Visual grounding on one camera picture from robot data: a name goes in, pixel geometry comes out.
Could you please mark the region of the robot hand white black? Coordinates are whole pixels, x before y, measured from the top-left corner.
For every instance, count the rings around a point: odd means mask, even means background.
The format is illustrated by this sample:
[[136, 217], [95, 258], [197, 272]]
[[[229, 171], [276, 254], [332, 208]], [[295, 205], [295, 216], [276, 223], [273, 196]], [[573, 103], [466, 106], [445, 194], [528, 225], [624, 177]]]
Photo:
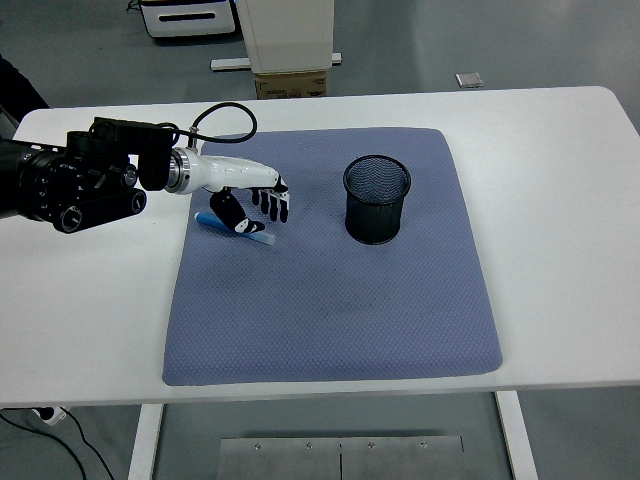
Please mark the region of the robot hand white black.
[[181, 194], [204, 189], [211, 196], [209, 205], [221, 223], [236, 233], [257, 233], [264, 224], [251, 220], [232, 189], [252, 192], [252, 202], [272, 221], [286, 223], [289, 217], [289, 188], [280, 173], [252, 160], [189, 153], [183, 162]]

